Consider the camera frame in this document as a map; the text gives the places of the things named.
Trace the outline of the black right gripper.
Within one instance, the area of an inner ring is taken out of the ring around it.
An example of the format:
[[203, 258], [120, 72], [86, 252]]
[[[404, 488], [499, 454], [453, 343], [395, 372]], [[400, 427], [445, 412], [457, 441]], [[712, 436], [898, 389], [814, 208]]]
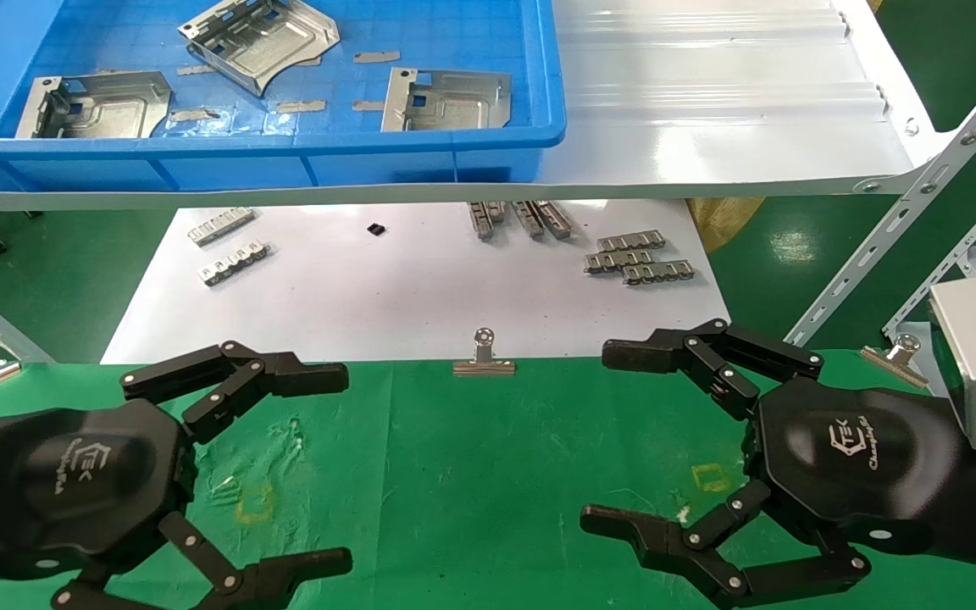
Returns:
[[[690, 528], [596, 503], [582, 508], [581, 529], [626, 541], [642, 568], [680, 576], [719, 609], [737, 609], [855, 587], [871, 564], [848, 541], [895, 555], [936, 548], [937, 502], [963, 455], [963, 432], [944, 399], [821, 385], [813, 381], [824, 366], [820, 355], [722, 318], [655, 329], [644, 341], [607, 340], [602, 364], [681, 372], [733, 419], [754, 419], [749, 463], [760, 481]], [[787, 383], [759, 399], [740, 369]], [[763, 509], [818, 555], [750, 568], [725, 560], [720, 546]]]

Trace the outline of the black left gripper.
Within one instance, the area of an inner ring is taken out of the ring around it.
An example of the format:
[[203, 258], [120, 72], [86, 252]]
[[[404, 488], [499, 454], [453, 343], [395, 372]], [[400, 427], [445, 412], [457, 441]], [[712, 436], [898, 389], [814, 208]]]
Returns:
[[[344, 363], [305, 364], [294, 352], [225, 342], [128, 372], [121, 387], [132, 401], [118, 407], [0, 417], [0, 580], [84, 568], [52, 597], [53, 609], [155, 609], [105, 587], [112, 571], [139, 567], [167, 541], [212, 584], [194, 609], [286, 609], [303, 583], [352, 571], [352, 553], [336, 547], [233, 567], [183, 516], [197, 476], [192, 441], [216, 439], [265, 397], [349, 385]], [[154, 405], [201, 390], [182, 414], [184, 429]]]

